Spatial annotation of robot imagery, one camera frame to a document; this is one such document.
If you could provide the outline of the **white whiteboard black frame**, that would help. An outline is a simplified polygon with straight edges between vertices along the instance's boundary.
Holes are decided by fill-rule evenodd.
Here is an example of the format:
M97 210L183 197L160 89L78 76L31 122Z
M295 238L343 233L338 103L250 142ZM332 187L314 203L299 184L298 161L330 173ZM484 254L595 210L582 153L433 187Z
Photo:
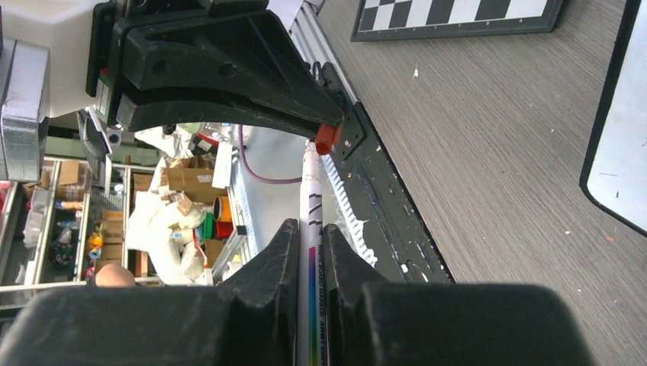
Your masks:
M628 1L579 185L602 211L646 234L646 3Z

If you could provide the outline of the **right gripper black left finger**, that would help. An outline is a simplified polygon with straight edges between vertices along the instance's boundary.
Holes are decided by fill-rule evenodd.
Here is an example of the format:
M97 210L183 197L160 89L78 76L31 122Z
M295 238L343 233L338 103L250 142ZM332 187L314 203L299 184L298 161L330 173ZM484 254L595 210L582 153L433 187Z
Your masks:
M287 219L215 287L68 287L37 295L1 343L3 365L290 365L299 229Z

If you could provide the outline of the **red white marker pen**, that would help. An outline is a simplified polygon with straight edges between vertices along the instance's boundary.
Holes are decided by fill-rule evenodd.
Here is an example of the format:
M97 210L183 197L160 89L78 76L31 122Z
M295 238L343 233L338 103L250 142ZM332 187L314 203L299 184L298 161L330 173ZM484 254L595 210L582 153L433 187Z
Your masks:
M320 155L307 142L299 199L298 317L296 365L325 365L325 299L320 245L323 229Z

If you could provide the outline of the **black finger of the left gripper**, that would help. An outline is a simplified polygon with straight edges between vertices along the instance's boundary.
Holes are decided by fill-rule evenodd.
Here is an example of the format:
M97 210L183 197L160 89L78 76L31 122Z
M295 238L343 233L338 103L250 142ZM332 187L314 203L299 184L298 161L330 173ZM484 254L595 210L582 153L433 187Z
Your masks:
M343 120L270 11L213 18L182 11L120 19L108 78L109 119L137 132L227 122L312 137Z

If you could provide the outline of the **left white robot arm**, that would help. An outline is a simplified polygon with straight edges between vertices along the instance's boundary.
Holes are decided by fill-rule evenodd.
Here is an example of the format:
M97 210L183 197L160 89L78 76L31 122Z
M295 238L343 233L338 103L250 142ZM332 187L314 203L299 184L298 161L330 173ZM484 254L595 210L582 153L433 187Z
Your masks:
M230 122L313 136L340 99L306 67L265 1L3 1L1 137L95 105L137 132Z

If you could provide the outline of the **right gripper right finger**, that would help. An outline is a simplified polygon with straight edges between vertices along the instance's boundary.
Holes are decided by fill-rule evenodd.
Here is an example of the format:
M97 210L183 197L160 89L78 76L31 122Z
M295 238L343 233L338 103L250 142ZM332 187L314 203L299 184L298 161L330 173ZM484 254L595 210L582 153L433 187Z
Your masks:
M323 229L334 365L591 365L562 299L527 284L387 280Z

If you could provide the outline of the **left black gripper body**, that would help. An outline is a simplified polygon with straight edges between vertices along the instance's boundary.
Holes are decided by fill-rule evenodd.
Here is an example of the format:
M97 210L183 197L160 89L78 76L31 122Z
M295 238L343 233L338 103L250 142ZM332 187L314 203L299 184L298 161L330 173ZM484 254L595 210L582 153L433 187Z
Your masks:
M118 22L130 15L131 1L104 1L92 10L89 59L85 91L92 99L90 111L109 126L126 127L127 86L122 74L124 37Z

